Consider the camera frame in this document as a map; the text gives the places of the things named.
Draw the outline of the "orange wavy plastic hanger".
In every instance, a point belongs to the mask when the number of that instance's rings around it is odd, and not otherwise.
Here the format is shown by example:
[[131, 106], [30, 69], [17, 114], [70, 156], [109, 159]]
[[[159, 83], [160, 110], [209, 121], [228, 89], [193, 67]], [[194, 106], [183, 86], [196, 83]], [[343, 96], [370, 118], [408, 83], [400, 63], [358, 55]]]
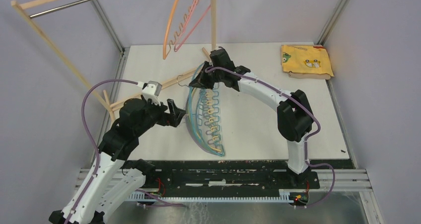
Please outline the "orange wavy plastic hanger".
[[180, 45], [180, 38], [182, 35], [185, 34], [187, 26], [190, 23], [191, 18], [195, 12], [197, 5], [199, 4], [200, 0], [193, 0], [192, 4], [188, 7], [187, 12], [183, 15], [182, 21], [178, 24], [178, 31], [174, 31], [172, 34], [171, 27], [172, 22], [175, 16], [175, 12], [177, 10], [178, 4], [180, 0], [174, 0], [172, 8], [170, 10], [170, 14], [166, 24], [166, 30], [164, 34], [164, 41], [162, 45], [162, 58], [166, 60], [168, 55], [170, 54], [171, 50], [175, 50], [177, 45]]

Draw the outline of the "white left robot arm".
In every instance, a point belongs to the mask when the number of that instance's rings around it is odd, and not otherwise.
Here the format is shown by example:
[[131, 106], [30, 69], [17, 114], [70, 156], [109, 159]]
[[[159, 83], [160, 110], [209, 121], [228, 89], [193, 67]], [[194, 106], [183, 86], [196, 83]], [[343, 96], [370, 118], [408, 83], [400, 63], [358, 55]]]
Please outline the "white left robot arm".
[[156, 182], [156, 168], [139, 159], [130, 165], [127, 177], [112, 189], [107, 186], [114, 174], [128, 160], [139, 145], [139, 138], [154, 125], [177, 127], [186, 115], [174, 100], [167, 105], [153, 104], [145, 98], [127, 100], [100, 143], [95, 163], [72, 200], [62, 209], [50, 214], [53, 224], [103, 224], [106, 215], [112, 214], [137, 188], [149, 188]]

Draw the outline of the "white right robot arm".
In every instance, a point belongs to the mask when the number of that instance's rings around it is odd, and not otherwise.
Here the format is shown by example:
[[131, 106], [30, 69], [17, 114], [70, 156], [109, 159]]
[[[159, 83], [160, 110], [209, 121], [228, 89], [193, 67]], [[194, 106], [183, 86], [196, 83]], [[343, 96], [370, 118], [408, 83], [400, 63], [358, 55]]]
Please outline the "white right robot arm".
[[306, 144], [315, 122], [306, 94], [302, 90], [291, 92], [266, 83], [249, 68], [236, 66], [222, 47], [210, 53], [210, 61], [203, 63], [189, 87], [212, 89], [217, 83], [248, 94], [276, 112], [278, 131], [287, 141], [290, 171], [287, 183], [292, 188], [304, 185], [305, 172], [309, 169]]

